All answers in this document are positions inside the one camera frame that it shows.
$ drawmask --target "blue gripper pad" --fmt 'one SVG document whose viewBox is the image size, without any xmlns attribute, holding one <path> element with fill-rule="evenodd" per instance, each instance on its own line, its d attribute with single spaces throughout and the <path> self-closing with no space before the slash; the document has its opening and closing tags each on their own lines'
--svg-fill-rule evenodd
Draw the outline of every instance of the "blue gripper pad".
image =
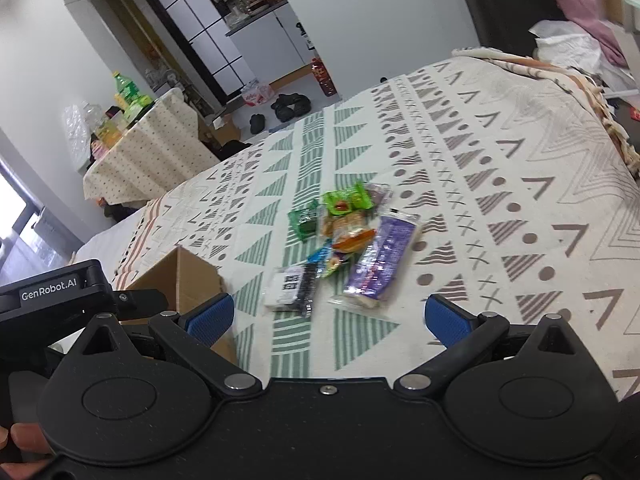
<svg viewBox="0 0 640 480">
<path fill-rule="evenodd" d="M 211 346 L 234 322 L 234 299 L 228 294 L 218 294 L 182 316 L 182 319 L 185 320 L 187 334 Z"/>
<path fill-rule="evenodd" d="M 473 331 L 468 319 L 433 295 L 424 304 L 424 323 L 446 348 L 455 345 Z"/>
</svg>

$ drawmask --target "blue textured pad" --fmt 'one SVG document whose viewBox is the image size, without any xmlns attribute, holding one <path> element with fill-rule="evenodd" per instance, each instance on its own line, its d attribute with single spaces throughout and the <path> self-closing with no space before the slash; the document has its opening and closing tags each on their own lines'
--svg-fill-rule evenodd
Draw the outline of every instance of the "blue textured pad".
<svg viewBox="0 0 640 480">
<path fill-rule="evenodd" d="M 206 346 L 211 346 L 234 322 L 234 300 L 225 296 L 209 308 L 190 319 L 186 325 L 187 334 Z"/>
<path fill-rule="evenodd" d="M 468 320 L 460 317 L 433 296 L 428 297 L 424 304 L 424 322 L 431 333 L 447 348 L 472 332 Z"/>
</svg>

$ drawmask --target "human hand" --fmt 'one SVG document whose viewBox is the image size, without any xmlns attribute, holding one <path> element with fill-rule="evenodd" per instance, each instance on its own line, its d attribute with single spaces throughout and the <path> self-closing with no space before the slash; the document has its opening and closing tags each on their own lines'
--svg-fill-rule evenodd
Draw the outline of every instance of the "human hand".
<svg viewBox="0 0 640 480">
<path fill-rule="evenodd" d="M 6 446 L 6 443 L 9 441 L 9 433 L 10 432 L 5 428 L 0 427 L 0 449 Z M 51 453 L 51 448 L 44 438 L 42 430 L 37 424 L 17 423 L 12 425 L 11 440 L 13 440 L 14 444 L 23 451 L 39 454 Z M 49 463 L 49 460 L 47 459 L 24 464 L 7 462 L 0 464 L 0 467 L 13 480 L 26 480 L 44 468 L 47 463 Z"/>
</svg>

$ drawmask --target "red object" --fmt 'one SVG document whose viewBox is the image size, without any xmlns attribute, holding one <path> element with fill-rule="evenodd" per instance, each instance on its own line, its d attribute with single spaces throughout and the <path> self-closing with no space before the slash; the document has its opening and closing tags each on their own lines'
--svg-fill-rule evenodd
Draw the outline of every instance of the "red object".
<svg viewBox="0 0 640 480">
<path fill-rule="evenodd" d="M 322 92 L 327 97 L 337 94 L 334 82 L 331 80 L 331 76 L 326 70 L 324 63 L 319 57 L 315 57 L 311 60 L 311 72 L 313 72 L 316 81 L 320 85 Z"/>
</svg>

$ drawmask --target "white patterned fabric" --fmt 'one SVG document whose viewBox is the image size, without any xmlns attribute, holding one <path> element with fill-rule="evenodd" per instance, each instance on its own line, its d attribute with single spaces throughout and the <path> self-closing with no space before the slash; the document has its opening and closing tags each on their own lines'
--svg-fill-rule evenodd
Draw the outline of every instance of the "white patterned fabric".
<svg viewBox="0 0 640 480">
<path fill-rule="evenodd" d="M 152 200 L 219 160 L 198 140 L 198 114 L 174 88 L 84 174 L 84 197 Z"/>
<path fill-rule="evenodd" d="M 304 259 L 287 212 L 357 180 L 391 184 L 422 216 L 379 310 L 327 299 L 274 314 L 274 267 Z M 457 57 L 301 120 L 150 203 L 116 271 L 123 288 L 180 244 L 217 266 L 237 312 L 239 362 L 280 377 L 394 380 L 442 350 L 424 300 L 440 293 L 513 323 L 569 319 L 619 397 L 640 384 L 640 192 L 601 124 L 548 80 Z"/>
</svg>

